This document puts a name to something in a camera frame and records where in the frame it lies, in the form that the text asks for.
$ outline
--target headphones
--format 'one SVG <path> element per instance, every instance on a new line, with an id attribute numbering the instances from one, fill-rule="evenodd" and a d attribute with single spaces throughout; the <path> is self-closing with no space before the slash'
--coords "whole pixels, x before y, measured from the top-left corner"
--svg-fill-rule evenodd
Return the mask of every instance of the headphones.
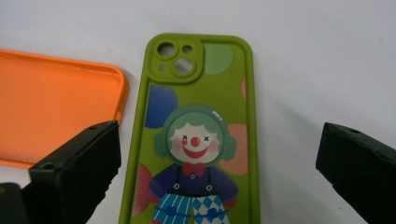
<path id="1" fill-rule="evenodd" d="M 163 125 L 163 131 L 157 133 L 154 136 L 155 153 L 161 158 L 171 156 L 177 163 L 182 163 L 182 161 L 178 161 L 170 153 L 170 149 L 172 146 L 168 143 L 168 134 L 170 131 L 172 131 L 170 130 L 172 124 L 177 121 L 181 116 L 189 114 L 193 115 L 194 113 L 202 113 L 204 114 L 204 116 L 207 116 L 211 118 L 211 120 L 214 120 L 214 122 L 216 122 L 216 125 L 218 125 L 222 135 L 222 139 L 220 139 L 219 144 L 219 155 L 213 161 L 207 163 L 206 166 L 214 165 L 221 160 L 229 161 L 230 159 L 232 159 L 236 151 L 236 141 L 232 136 L 230 136 L 228 126 L 224 118 L 219 114 L 219 112 L 207 105 L 185 105 L 172 112 L 166 119 L 165 124 Z"/>

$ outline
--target white surface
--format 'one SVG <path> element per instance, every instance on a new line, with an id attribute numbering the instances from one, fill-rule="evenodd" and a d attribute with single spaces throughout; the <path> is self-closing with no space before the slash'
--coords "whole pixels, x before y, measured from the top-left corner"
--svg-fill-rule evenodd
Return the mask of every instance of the white surface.
<path id="1" fill-rule="evenodd" d="M 238 35 L 252 47 L 262 223 L 365 223 L 315 161 L 325 121 L 396 147 L 395 25 L 390 0 L 0 0 L 0 48 L 112 63 L 130 81 L 123 164 L 91 224 L 118 222 L 144 50 L 164 32 Z M 29 182 L 0 167 L 5 181 Z"/>

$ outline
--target bow tie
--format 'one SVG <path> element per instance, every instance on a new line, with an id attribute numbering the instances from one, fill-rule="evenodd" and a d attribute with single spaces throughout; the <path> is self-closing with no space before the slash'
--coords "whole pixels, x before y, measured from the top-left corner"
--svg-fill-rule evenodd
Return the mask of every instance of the bow tie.
<path id="1" fill-rule="evenodd" d="M 184 162 L 183 164 L 183 175 L 190 175 L 195 173 L 198 176 L 202 176 L 205 172 L 205 165 L 203 163 L 191 164 Z"/>

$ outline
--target phone case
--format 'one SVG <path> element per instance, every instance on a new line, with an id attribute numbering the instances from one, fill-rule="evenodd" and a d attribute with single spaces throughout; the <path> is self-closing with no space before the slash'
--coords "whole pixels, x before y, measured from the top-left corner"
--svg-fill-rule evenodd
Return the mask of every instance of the phone case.
<path id="1" fill-rule="evenodd" d="M 0 165 L 30 168 L 87 127 L 120 122 L 128 91 L 114 65 L 0 49 Z"/>
<path id="2" fill-rule="evenodd" d="M 234 36 L 147 46 L 120 223 L 260 223 L 253 62 Z"/>

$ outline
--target cartoon character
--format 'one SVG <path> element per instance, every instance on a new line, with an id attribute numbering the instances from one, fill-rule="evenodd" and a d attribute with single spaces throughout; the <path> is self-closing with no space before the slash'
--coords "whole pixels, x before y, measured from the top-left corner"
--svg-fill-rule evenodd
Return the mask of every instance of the cartoon character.
<path id="1" fill-rule="evenodd" d="M 149 182 L 155 206 L 151 223 L 229 223 L 238 188 L 215 165 L 233 158 L 236 142 L 214 109 L 187 105 L 174 111 L 154 137 L 158 156 L 174 164 Z"/>

